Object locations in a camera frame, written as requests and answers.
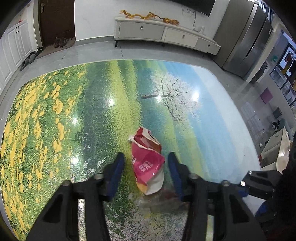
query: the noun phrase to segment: pink packaging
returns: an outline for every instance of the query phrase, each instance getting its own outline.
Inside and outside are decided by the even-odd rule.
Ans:
[[[144,127],[130,136],[129,141],[132,142],[132,165],[138,188],[146,195],[159,191],[163,184],[165,162],[160,154],[160,143]]]

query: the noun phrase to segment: stainless steel refrigerator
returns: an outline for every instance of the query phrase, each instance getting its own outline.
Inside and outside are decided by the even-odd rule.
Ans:
[[[213,60],[224,70],[246,79],[272,30],[257,4],[247,0],[230,0],[214,37],[221,49]]]

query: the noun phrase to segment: slipper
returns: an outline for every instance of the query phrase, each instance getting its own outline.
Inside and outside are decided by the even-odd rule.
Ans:
[[[66,45],[67,41],[65,40],[65,38],[62,38],[59,42],[59,47],[64,47]]]
[[[55,49],[60,46],[60,41],[61,41],[61,39],[56,37],[56,39],[54,40],[54,48]]]
[[[29,64],[33,63],[34,60],[35,60],[35,58],[36,58],[36,55],[35,54],[30,55]]]
[[[21,66],[21,68],[20,68],[20,71],[23,71],[24,68],[25,68],[28,64],[29,64],[29,60],[28,60],[28,58],[26,58],[25,61],[22,62],[22,66]]]

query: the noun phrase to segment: white blossom tree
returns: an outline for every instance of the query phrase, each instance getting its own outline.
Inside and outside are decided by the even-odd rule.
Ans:
[[[155,72],[151,79],[153,81],[153,93],[142,95],[142,99],[156,98],[167,107],[173,120],[182,122],[188,113],[196,115],[199,107],[198,96],[193,93],[190,86],[170,73]]]

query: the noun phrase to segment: brown door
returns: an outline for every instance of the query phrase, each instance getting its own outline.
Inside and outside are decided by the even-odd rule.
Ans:
[[[74,0],[39,0],[39,23],[43,47],[56,37],[75,38]]]

